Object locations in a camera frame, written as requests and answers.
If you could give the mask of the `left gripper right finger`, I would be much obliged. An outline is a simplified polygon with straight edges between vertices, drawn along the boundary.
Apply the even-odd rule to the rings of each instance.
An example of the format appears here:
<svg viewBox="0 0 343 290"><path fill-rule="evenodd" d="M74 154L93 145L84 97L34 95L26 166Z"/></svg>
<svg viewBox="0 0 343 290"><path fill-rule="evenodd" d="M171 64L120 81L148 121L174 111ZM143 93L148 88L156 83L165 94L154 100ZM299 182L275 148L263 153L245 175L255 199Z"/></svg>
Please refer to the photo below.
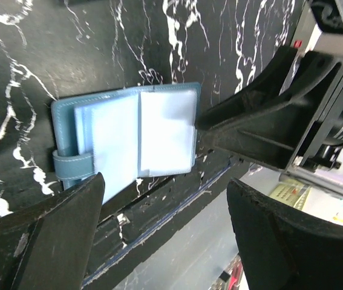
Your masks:
<svg viewBox="0 0 343 290"><path fill-rule="evenodd" d="M227 204L249 289L343 289L343 226L238 179Z"/></svg>

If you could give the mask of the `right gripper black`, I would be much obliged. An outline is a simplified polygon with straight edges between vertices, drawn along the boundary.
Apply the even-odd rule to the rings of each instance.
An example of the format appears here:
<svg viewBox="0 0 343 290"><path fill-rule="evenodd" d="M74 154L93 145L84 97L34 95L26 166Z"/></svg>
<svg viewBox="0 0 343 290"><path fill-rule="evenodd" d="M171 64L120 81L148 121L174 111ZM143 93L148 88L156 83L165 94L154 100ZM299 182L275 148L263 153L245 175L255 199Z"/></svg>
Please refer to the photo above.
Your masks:
<svg viewBox="0 0 343 290"><path fill-rule="evenodd" d="M195 122L207 147L343 193L343 1L306 1L292 46L278 48L240 92ZM284 81L298 53L298 70Z"/></svg>

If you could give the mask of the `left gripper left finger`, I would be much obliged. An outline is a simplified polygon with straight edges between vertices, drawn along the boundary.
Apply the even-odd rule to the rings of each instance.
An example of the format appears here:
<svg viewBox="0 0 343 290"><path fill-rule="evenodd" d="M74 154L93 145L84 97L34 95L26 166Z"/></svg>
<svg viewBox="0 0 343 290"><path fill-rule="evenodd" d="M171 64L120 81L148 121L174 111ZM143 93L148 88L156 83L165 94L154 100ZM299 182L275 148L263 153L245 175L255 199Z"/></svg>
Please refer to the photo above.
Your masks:
<svg viewBox="0 0 343 290"><path fill-rule="evenodd" d="M98 173L0 218L0 289L80 289L104 189Z"/></svg>

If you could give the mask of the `blue leather card holder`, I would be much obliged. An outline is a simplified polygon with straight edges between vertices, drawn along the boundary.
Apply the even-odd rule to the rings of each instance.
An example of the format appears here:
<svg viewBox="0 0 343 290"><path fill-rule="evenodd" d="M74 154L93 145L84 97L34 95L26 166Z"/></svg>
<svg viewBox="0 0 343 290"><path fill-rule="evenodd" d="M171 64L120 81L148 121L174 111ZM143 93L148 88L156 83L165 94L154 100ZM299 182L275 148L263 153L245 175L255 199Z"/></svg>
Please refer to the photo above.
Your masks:
<svg viewBox="0 0 343 290"><path fill-rule="evenodd" d="M101 173L103 200L134 181L179 175L195 163L201 86L149 85L80 95L51 106L57 178L68 189Z"/></svg>

